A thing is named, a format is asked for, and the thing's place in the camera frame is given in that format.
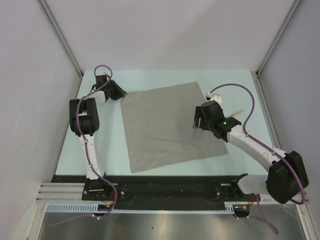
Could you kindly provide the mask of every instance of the gray fabric square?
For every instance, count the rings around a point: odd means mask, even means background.
[[[197,82],[129,92],[121,111],[131,172],[227,154],[212,132],[193,128],[204,102]]]

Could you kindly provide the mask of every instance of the purple cable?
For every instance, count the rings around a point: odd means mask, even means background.
[[[279,231],[278,229],[271,223],[268,221],[264,211],[262,210],[261,206],[260,206],[260,203],[259,203],[259,197],[260,197],[260,194],[257,194],[256,195],[256,204],[258,205],[258,208],[260,210],[260,213],[263,217],[263,220],[266,222],[266,224],[268,224],[269,228],[277,235],[279,235]],[[253,219],[261,219],[261,217],[259,216],[252,216],[252,217],[249,217],[249,218],[253,218]]]
[[[115,208],[115,205],[117,203],[117,199],[118,199],[118,193],[117,193],[117,189],[116,187],[110,182],[108,181],[107,179],[104,179],[102,176],[99,175],[99,173],[96,172],[95,168],[93,167],[91,161],[90,161],[90,157],[89,157],[89,152],[88,152],[88,143],[87,143],[87,138],[86,136],[84,135],[84,133],[82,132],[81,130],[81,127],[80,127],[80,121],[79,121],[79,112],[80,112],[80,105],[81,105],[81,102],[84,100],[84,99],[87,99],[89,96],[91,96],[92,94],[100,91],[100,89],[104,88],[110,81],[110,79],[112,78],[113,76],[113,72],[111,70],[110,67],[106,66],[106,65],[98,65],[95,67],[94,69],[94,76],[96,76],[96,71],[99,67],[106,67],[107,69],[110,70],[110,77],[108,77],[107,81],[101,85],[98,89],[94,90],[94,91],[91,91],[89,92],[86,96],[83,96],[82,98],[80,98],[77,106],[76,106],[76,112],[75,112],[75,120],[76,120],[76,127],[78,128],[79,130],[79,133],[80,135],[83,137],[84,139],[84,148],[85,148],[85,155],[86,155],[86,159],[88,161],[88,164],[91,166],[91,170],[94,172],[94,174],[99,178],[101,179],[102,181],[106,182],[107,184],[109,184],[113,190],[114,190],[114,200],[113,200],[113,204],[112,204],[112,207],[110,209],[108,209],[108,211],[102,215],[100,218],[105,218],[106,216],[108,216],[110,214],[110,212]],[[74,216],[74,217],[71,217],[71,218],[68,218],[66,220],[63,220],[63,221],[60,221],[60,222],[57,222],[57,223],[54,223],[54,224],[50,224],[49,227],[53,227],[53,226],[56,226],[56,225],[59,225],[59,224],[63,224],[63,223],[66,223],[66,222],[69,222],[71,220],[74,220],[74,219],[77,219],[77,218],[82,218],[82,217],[92,217],[92,214],[81,214],[81,215],[77,215],[77,216]]]
[[[82,217],[92,217],[92,215],[91,214],[81,214],[81,215],[70,217],[70,218],[68,218],[66,220],[62,220],[62,221],[59,221],[59,222],[56,222],[56,223],[53,223],[53,224],[49,224],[48,226],[49,227],[54,227],[54,226],[57,226],[57,225],[60,225],[60,224],[64,224],[64,223],[67,223],[67,222],[72,221],[74,219],[78,219],[78,218],[82,218]]]
[[[236,86],[236,87],[240,87],[244,90],[246,90],[250,97],[251,97],[251,100],[252,100],[252,107],[251,107],[251,111],[248,115],[248,117],[245,119],[244,123],[243,123],[243,132],[244,134],[248,137],[248,138],[251,138],[253,141],[255,141],[256,143],[260,144],[261,146],[263,146],[265,149],[267,149],[269,152],[273,153],[274,150],[267,146],[266,144],[264,144],[263,142],[261,142],[259,139],[255,138],[254,136],[251,136],[250,134],[248,134],[248,131],[246,129],[246,125],[249,121],[249,119],[251,118],[253,112],[254,112],[254,109],[255,109],[255,98],[254,98],[254,95],[252,94],[252,92],[246,88],[245,86],[243,85],[240,85],[240,84],[237,84],[237,83],[227,83],[227,84],[223,84],[223,85],[220,85],[220,86],[217,86],[215,87],[213,90],[210,91],[210,93],[212,94],[215,90],[219,89],[219,88],[222,88],[222,87],[225,87],[225,86]],[[304,187],[302,186],[302,183],[298,177],[298,175],[296,174],[295,170],[293,169],[293,167],[288,163],[288,161],[283,157],[281,156],[279,153],[277,152],[274,152],[273,153],[274,155],[276,155],[280,160],[282,160],[284,162],[284,164],[288,167],[288,169],[292,172],[292,175],[294,176],[299,188],[300,188],[300,192],[301,192],[301,201],[300,202],[297,202],[295,200],[292,200],[294,203],[298,204],[298,205],[303,205],[306,201],[306,196],[305,196],[305,192],[304,192]]]

